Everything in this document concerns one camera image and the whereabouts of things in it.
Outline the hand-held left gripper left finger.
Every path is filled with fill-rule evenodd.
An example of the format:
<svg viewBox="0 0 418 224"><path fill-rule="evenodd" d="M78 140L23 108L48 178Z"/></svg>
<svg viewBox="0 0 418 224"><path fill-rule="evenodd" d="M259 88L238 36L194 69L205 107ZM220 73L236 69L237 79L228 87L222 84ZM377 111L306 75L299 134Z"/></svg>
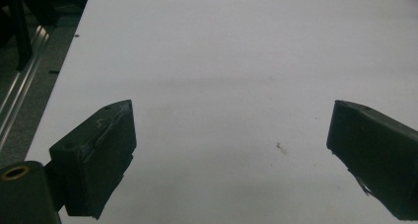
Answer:
<svg viewBox="0 0 418 224"><path fill-rule="evenodd" d="M55 203L70 216L98 219L136 148L132 102L107 105L49 148Z"/></svg>

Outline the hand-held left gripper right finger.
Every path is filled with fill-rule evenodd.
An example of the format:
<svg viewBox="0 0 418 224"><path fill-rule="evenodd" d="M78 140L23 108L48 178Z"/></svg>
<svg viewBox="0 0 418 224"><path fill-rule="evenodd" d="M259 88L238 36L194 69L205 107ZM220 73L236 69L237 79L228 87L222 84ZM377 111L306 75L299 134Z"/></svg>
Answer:
<svg viewBox="0 0 418 224"><path fill-rule="evenodd" d="M418 131L364 105L336 101L326 147L397 219L418 221Z"/></svg>

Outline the black metal stand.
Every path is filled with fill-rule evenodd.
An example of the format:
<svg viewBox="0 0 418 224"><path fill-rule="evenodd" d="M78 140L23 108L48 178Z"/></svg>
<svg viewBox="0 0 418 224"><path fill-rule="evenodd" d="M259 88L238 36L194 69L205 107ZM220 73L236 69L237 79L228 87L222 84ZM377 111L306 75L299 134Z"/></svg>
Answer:
<svg viewBox="0 0 418 224"><path fill-rule="evenodd" d="M24 6L27 6L42 26L55 26L58 14L56 0L0 0L0 47L15 37L18 47L17 70L22 71L33 55ZM88 0L65 0L84 9Z"/></svg>

